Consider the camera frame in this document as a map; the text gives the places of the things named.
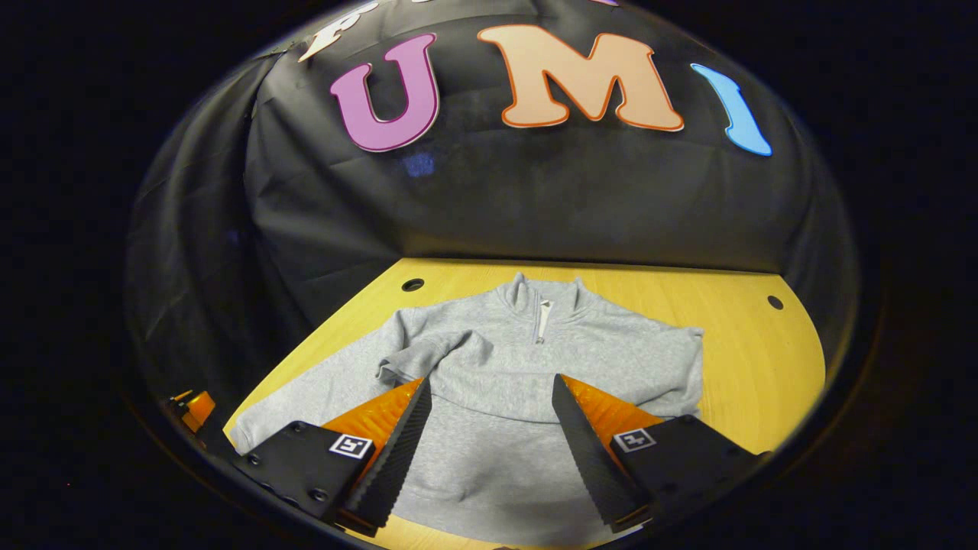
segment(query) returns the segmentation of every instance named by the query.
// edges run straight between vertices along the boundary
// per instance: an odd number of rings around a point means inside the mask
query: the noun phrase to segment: letter m
[[[623,101],[615,114],[622,121],[656,130],[683,129],[683,118],[673,110],[652,63],[652,49],[642,42],[602,33],[586,58],[532,24],[485,28],[478,39],[495,44],[506,60],[512,105],[503,111],[503,122],[510,126],[553,126],[567,120],[570,109],[554,101],[549,76],[591,120],[604,116],[618,82]]]

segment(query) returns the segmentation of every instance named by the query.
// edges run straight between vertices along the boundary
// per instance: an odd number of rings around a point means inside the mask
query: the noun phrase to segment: orange part
[[[209,393],[202,391],[200,395],[187,403],[187,408],[190,410],[190,414],[197,419],[197,422],[203,424],[214,410],[214,400],[210,398]]]
[[[194,418],[194,415],[192,415],[189,412],[184,413],[184,415],[181,417],[181,420],[184,421],[184,424],[187,425],[187,428],[190,428],[190,431],[193,432],[194,434],[196,434],[197,431],[200,429],[200,422],[198,422],[198,420]]]
[[[383,447],[387,444],[390,434],[394,431],[394,427],[397,426],[397,422],[401,420],[401,415],[408,408],[408,403],[411,402],[411,397],[414,396],[422,380],[424,378],[418,378],[409,384],[399,386],[383,395],[379,395],[362,405],[346,411],[323,425],[323,428],[327,430],[333,430],[341,434],[355,435],[357,437],[366,437],[374,441],[374,447],[376,448],[374,456],[367,461],[367,466],[364,468],[363,473],[360,474],[360,478],[357,478],[354,486],[357,482],[360,482],[360,479],[374,465],[374,461],[377,460]]]
[[[628,471],[625,470],[614,451],[611,450],[611,438],[617,434],[662,424],[665,421],[646,413],[628,401],[623,401],[579,380],[564,375],[560,375],[560,377],[563,378],[571,394],[574,395],[574,399],[584,411],[584,415],[588,417],[588,422],[591,423],[591,427],[598,435],[601,444],[604,445],[604,449],[611,455],[611,459],[621,468],[622,472],[627,474]]]

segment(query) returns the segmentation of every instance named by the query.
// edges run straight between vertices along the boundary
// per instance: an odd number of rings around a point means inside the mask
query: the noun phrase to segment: zipper pull
[[[537,328],[537,344],[544,342],[544,331],[547,330],[547,319],[550,317],[551,302],[545,299],[540,302],[540,322]]]

